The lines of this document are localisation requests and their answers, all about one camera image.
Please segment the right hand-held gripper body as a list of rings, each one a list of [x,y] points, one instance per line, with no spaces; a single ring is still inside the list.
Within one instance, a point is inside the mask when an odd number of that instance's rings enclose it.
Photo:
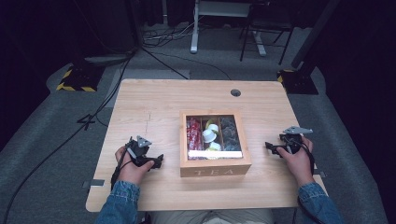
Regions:
[[[297,126],[291,126],[283,131],[279,136],[280,140],[285,143],[284,148],[289,153],[297,153],[303,142],[302,136],[306,133],[312,133],[312,129],[306,129]]]

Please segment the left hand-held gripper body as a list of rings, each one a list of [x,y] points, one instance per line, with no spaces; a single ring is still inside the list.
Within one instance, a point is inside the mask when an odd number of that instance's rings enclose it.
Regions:
[[[149,146],[151,142],[140,135],[136,139],[130,138],[130,141],[125,145],[131,159],[135,165],[143,165],[149,159],[146,157],[149,151]]]

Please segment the wooden box with glass lid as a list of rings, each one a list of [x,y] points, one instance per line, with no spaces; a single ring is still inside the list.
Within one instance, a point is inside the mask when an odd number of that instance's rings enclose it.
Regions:
[[[221,126],[221,117],[233,117],[239,142],[240,151],[225,151]],[[202,128],[202,150],[188,151],[187,147],[187,118],[196,118],[201,123]],[[217,138],[213,141],[221,145],[221,151],[211,149],[205,143],[203,131],[209,119],[214,119],[219,126],[219,131],[215,133]],[[240,113],[236,110],[185,110],[180,112],[180,176],[215,176],[215,175],[245,175],[252,164],[248,150],[248,143],[244,132],[244,127]]]

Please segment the person's left hand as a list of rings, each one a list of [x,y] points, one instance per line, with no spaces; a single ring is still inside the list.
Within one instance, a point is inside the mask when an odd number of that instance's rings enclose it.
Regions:
[[[125,181],[139,185],[150,168],[154,165],[153,161],[148,161],[144,165],[138,167],[131,162],[131,158],[126,153],[125,147],[120,147],[116,153],[116,160],[120,164],[119,181]]]

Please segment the person's right hand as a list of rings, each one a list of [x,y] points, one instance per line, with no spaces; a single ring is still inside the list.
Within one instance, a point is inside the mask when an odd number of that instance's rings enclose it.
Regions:
[[[286,161],[299,187],[314,182],[310,160],[303,148],[295,154],[290,154],[282,147],[278,147],[276,150]]]

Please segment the bundle of red stick packets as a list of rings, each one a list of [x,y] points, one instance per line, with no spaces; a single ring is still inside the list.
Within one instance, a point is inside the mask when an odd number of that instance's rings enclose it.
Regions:
[[[203,149],[201,123],[196,118],[187,118],[187,140],[188,151]]]

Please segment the pile of dark tea bags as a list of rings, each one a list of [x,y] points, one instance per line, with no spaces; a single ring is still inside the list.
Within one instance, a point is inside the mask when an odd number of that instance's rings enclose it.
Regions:
[[[219,119],[225,151],[240,151],[240,142],[236,124],[233,117]]]

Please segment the yellow-black striped stand base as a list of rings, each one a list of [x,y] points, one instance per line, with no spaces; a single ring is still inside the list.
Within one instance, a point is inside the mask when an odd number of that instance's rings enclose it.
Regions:
[[[99,82],[103,76],[103,66],[89,66],[86,69],[71,65],[58,84],[57,91],[98,91]]]
[[[300,71],[291,69],[279,70],[276,72],[276,80],[282,84],[287,94],[318,94],[312,78],[302,75]]]

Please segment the grey flat stand base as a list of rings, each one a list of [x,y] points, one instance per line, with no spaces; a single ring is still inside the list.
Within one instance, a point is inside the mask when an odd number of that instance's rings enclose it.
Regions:
[[[104,56],[87,57],[86,61],[88,63],[93,63],[97,65],[105,65],[105,64],[123,63],[130,58],[131,58],[130,55],[104,55]]]

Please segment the dark slanted stand pole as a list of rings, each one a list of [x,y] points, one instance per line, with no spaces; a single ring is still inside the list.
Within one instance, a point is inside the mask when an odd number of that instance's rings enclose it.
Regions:
[[[308,55],[309,50],[311,50],[314,46],[315,41],[317,40],[320,32],[326,25],[327,21],[333,14],[334,10],[336,9],[337,5],[341,0],[329,0],[329,3],[324,8],[321,15],[318,17],[317,22],[315,23],[314,27],[312,28],[310,34],[306,38],[305,42],[302,44],[301,48],[297,52],[296,56],[291,62],[291,66],[293,68],[299,68],[300,64],[305,60]]]

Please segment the black metal chair frame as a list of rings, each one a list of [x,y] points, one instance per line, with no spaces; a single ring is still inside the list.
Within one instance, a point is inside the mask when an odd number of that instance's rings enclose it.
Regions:
[[[276,47],[277,40],[288,33],[278,64],[282,64],[294,30],[294,15],[290,9],[289,0],[253,0],[248,8],[247,23],[243,27],[239,37],[243,38],[243,46],[239,61],[242,62],[248,44],[249,33],[273,33],[277,34],[273,45]]]

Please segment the white desk frame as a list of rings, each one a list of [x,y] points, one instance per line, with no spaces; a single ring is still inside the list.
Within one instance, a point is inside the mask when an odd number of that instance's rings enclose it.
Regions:
[[[226,0],[194,0],[193,31],[191,38],[191,53],[198,51],[199,19],[201,16],[221,16],[246,18],[248,16],[249,3],[232,2]]]

